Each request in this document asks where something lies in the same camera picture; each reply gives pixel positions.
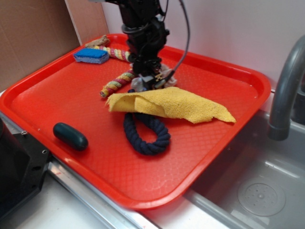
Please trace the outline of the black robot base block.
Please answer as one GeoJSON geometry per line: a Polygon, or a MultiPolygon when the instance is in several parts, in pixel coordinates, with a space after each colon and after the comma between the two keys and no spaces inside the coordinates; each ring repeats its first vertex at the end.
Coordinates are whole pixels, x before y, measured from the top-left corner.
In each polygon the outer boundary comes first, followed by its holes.
{"type": "Polygon", "coordinates": [[[0,121],[0,219],[41,191],[50,157],[31,134],[13,134],[0,121]]]}

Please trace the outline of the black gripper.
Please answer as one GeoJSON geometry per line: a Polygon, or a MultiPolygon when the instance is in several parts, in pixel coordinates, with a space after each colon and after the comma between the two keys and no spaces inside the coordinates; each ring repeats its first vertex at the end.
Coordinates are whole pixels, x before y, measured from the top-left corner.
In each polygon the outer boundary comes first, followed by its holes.
{"type": "Polygon", "coordinates": [[[151,20],[140,27],[126,27],[127,44],[133,71],[140,77],[140,90],[161,89],[166,78],[161,69],[158,53],[164,48],[169,35],[163,21],[151,20]]]}

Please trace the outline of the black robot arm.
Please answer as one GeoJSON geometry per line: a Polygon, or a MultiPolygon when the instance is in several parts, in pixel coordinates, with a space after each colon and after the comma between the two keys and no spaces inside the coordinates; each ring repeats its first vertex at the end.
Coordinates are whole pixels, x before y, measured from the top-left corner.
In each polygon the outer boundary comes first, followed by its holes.
{"type": "Polygon", "coordinates": [[[127,35],[129,61],[146,90],[160,89],[166,83],[158,53],[166,44],[169,31],[158,16],[164,16],[158,0],[109,0],[120,9],[122,32],[127,35]]]}

